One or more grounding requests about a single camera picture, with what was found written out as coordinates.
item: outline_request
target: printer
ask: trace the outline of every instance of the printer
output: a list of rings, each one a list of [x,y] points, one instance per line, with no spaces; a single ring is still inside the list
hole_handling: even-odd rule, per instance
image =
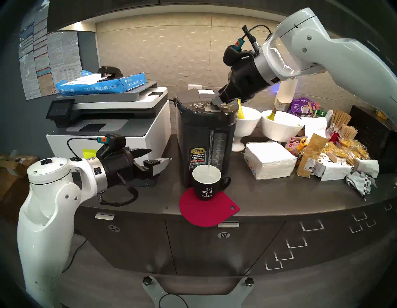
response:
[[[162,157],[171,135],[170,106],[166,87],[156,81],[124,93],[57,96],[46,119],[56,130],[47,134],[55,156],[74,157],[67,142],[70,138],[97,138],[107,133],[124,136],[130,149],[152,151],[136,161]],[[95,156],[102,144],[94,140],[70,140],[70,148],[79,157]]]

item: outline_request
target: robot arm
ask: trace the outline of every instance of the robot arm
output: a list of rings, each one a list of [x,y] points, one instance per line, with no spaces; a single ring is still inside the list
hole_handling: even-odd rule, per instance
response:
[[[338,86],[397,123],[397,78],[393,72],[360,42],[331,39],[311,9],[281,22],[259,49],[252,45],[256,52],[243,58],[236,55],[240,51],[231,50],[232,45],[226,49],[229,83],[214,98],[215,105],[238,97],[246,101],[280,81],[327,70]]]
[[[78,206],[114,185],[134,178],[152,178],[170,161],[146,160],[140,166],[134,158],[151,150],[129,150],[125,138],[115,134],[104,139],[107,143],[98,150],[97,157],[53,157],[28,168],[30,189],[19,211],[18,250],[26,291],[44,308],[59,305],[57,281],[69,256]],[[71,171],[76,169],[81,176],[81,190],[72,179]]]

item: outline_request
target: floor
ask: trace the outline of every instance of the floor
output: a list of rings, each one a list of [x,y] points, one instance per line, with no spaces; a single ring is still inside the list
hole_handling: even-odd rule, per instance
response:
[[[2,262],[8,262],[14,279],[23,284],[19,258],[15,258],[13,229],[4,232],[1,221],[0,227]],[[84,240],[82,236],[73,236],[70,257]],[[353,255],[331,262],[285,273],[253,276],[254,288],[242,307],[357,307],[385,271],[391,249],[390,239],[384,238]],[[141,286],[144,276],[144,273],[113,268],[87,242],[71,267],[62,274],[60,302],[70,308],[153,308],[154,303]],[[167,292],[184,294],[227,294],[239,280],[233,277],[155,277]]]

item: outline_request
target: white bowl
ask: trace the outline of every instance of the white bowl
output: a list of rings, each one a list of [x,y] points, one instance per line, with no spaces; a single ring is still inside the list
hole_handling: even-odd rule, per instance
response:
[[[241,106],[241,108],[243,109],[244,119],[237,119],[233,138],[233,152],[244,150],[244,144],[241,142],[241,137],[252,134],[261,117],[260,112],[256,109],[246,106]]]
[[[262,112],[262,132],[269,139],[287,142],[304,127],[302,119],[293,114],[277,111],[272,121],[267,118],[271,113],[271,110]]]

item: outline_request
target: tiled wall backsplash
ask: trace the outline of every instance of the tiled wall backsplash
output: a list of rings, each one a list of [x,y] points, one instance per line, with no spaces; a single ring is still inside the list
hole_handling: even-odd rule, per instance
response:
[[[101,65],[120,68],[124,76],[145,72],[148,80],[168,88],[172,99],[188,84],[218,90],[227,83],[230,70],[223,61],[228,45],[242,36],[241,27],[265,24],[270,30],[278,22],[254,17],[175,13],[132,16],[96,24]],[[263,44],[269,32],[258,27],[252,33]],[[245,48],[251,49],[247,40]],[[272,108],[277,88],[263,90],[246,106],[264,111]],[[331,76],[323,74],[299,77],[295,97],[308,97],[321,108],[349,112],[352,105],[368,104],[338,87]],[[172,105],[172,128],[175,131]]]

